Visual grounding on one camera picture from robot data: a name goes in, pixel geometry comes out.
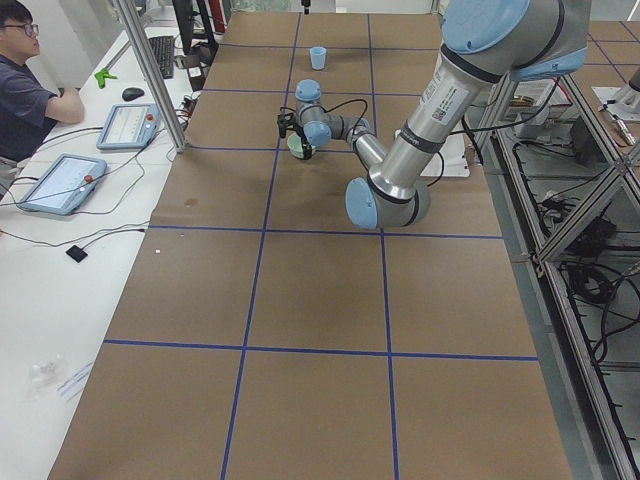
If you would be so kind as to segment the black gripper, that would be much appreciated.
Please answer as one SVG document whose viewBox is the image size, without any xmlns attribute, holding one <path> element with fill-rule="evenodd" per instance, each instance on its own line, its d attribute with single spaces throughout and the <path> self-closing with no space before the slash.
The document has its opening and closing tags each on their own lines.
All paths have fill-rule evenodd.
<svg viewBox="0 0 640 480">
<path fill-rule="evenodd" d="M 301 139 L 301 158 L 303 160 L 309 160 L 313 156 L 313 146 L 306 136 L 304 125 L 296 120 L 294 130 Z"/>
</svg>

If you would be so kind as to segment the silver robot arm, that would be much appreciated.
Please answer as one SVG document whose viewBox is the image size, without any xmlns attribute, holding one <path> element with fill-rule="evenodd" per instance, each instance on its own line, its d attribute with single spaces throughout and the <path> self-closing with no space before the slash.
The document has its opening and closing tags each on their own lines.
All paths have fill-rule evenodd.
<svg viewBox="0 0 640 480">
<path fill-rule="evenodd" d="M 303 147 L 341 139 L 367 170 L 349 182 L 345 207 L 362 229 L 406 227 L 430 206 L 421 174 L 479 93 L 504 76 L 515 82 L 557 78 L 578 70 L 587 54 L 588 1 L 452 1 L 441 25 L 439 64 L 418 106 L 390 148 L 356 117 L 332 115 L 318 82 L 296 87 L 289 123 Z"/>
</svg>

